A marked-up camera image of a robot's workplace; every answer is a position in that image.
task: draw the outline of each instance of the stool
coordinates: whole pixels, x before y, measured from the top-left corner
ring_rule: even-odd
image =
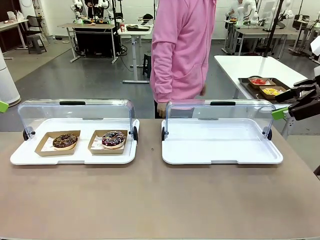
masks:
[[[149,79],[151,76],[151,54],[144,54],[142,75],[146,74]]]
[[[47,52],[47,49],[44,45],[44,42],[42,41],[41,37],[39,35],[29,35],[26,37],[27,43],[31,42],[32,45],[28,44],[28,51],[29,54],[31,52],[36,52],[37,54],[42,54],[42,51],[45,50]]]

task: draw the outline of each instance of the plastic food display case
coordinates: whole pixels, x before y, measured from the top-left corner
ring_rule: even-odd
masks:
[[[280,164],[266,100],[184,100],[167,105],[162,158],[172,165]]]
[[[129,100],[32,99],[20,104],[18,113],[24,125],[25,141],[10,158],[14,165],[127,164],[135,158],[140,123]],[[90,151],[93,134],[101,130],[127,133],[121,154]],[[74,151],[51,156],[36,153],[43,138],[57,132],[79,134]]]

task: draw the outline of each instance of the floor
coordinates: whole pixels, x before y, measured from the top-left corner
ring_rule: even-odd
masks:
[[[52,41],[50,45],[48,42],[45,42],[44,45],[47,52],[43,52],[43,54],[29,54],[26,50],[12,50],[4,54],[6,58],[13,58],[5,62],[14,82],[17,82],[71,48],[70,44],[62,43],[59,40]]]
[[[73,55],[69,50],[50,62],[36,67],[36,70],[27,72],[26,76],[16,82],[22,101],[28,99],[129,99],[134,103],[137,118],[153,118],[154,103],[150,86],[122,83],[122,80],[133,79],[133,73],[125,67],[132,63],[131,46],[128,42],[125,44],[128,46],[128,56],[123,56],[123,62],[118,59],[113,65],[111,59],[108,58],[80,58],[70,63]],[[142,46],[141,52],[149,51],[150,41],[144,41]],[[212,42],[206,81],[206,99],[231,99],[235,91],[228,76],[214,59],[215,55],[224,55],[221,51],[222,46],[222,41]],[[318,66],[308,58],[292,56],[288,50],[285,51],[280,61],[309,79],[314,78],[314,68]],[[24,68],[25,64],[18,58],[16,62],[6,62],[13,76],[17,74],[16,69]],[[139,73],[139,78],[144,78],[141,73]],[[0,132],[16,132],[23,129],[17,107],[10,108],[6,114],[0,115],[0,123]],[[320,116],[297,122],[292,132],[293,135],[288,139],[291,146],[311,169],[315,169],[320,164],[318,157],[320,151],[317,150],[317,143],[320,140],[319,123]],[[284,121],[277,121],[274,126],[281,131]]]

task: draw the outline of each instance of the black wheel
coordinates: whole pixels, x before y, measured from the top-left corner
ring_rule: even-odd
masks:
[[[136,126],[133,127],[133,139],[136,140],[136,142],[138,143],[139,135],[138,135],[138,130]]]
[[[272,139],[272,129],[270,129],[270,131],[269,131],[269,134],[268,134],[268,140],[270,140],[271,141],[271,139]]]
[[[25,129],[23,130],[22,135],[23,135],[23,139],[24,139],[25,141],[27,141],[27,140],[29,139],[28,134],[26,133],[26,130],[25,130]]]
[[[28,131],[31,135],[35,135],[35,134],[36,134],[36,132],[33,130],[32,127],[28,126],[26,129],[27,129],[27,131]],[[24,130],[23,130],[23,133],[22,133],[23,139],[24,139],[25,141],[27,141],[27,140],[29,139],[29,136],[28,136],[28,134],[27,134],[26,129],[24,129]]]
[[[162,128],[161,139],[162,141],[165,140],[165,127]]]

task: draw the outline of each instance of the pink hoodie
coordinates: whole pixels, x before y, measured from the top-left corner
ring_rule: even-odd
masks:
[[[217,0],[160,0],[152,37],[154,100],[193,99],[204,87]]]

